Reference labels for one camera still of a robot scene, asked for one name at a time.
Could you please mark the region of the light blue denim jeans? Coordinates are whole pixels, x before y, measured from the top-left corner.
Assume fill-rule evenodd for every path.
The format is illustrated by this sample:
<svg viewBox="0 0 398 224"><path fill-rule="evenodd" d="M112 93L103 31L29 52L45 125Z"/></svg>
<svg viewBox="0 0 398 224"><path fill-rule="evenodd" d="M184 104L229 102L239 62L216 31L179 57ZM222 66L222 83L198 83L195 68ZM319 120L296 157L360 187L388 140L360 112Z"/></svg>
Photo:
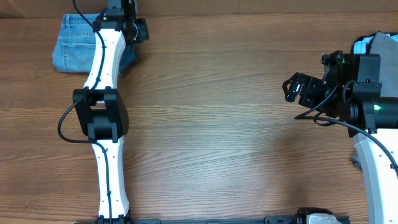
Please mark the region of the light blue denim jeans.
<svg viewBox="0 0 398 224"><path fill-rule="evenodd" d="M58 72L88 73L95 55L93 29L79 14L65 14L52 54Z"/></svg>

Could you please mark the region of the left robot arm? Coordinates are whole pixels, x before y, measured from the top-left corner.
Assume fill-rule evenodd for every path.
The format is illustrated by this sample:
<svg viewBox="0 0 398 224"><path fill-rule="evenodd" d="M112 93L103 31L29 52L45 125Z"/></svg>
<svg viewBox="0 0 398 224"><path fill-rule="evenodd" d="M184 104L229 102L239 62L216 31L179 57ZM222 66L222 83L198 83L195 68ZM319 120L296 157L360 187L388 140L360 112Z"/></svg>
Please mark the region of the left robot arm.
<svg viewBox="0 0 398 224"><path fill-rule="evenodd" d="M136 17L136 2L108 1L106 9L91 24L95 54L83 88L73 92L83 134L96 157L99 210L96 223L131 223L124 171L124 137L129 115L118 91L123 53L149 38L146 22Z"/></svg>

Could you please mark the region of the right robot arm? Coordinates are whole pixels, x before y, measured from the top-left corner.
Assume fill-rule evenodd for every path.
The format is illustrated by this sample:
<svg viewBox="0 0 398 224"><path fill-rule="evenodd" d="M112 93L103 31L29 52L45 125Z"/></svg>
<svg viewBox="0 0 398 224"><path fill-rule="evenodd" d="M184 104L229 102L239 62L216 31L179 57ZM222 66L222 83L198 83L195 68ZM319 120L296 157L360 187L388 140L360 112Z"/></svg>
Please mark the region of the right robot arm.
<svg viewBox="0 0 398 224"><path fill-rule="evenodd" d="M323 78L295 73L285 100L308 110L296 120L348 128L361 164L369 223L397 223L397 98L382 97L378 54L322 55Z"/></svg>

